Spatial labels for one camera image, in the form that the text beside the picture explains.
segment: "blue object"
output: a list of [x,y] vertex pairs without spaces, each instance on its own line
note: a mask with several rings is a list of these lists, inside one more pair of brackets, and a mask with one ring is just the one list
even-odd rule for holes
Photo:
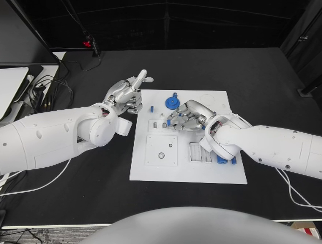
[[231,159],[231,164],[236,164],[236,157]]
[[172,94],[169,98],[166,98],[165,101],[166,108],[169,109],[177,109],[181,105],[179,100],[177,98],[177,93]]
[[223,159],[218,155],[217,155],[217,163],[218,164],[225,164],[228,161],[225,159]]

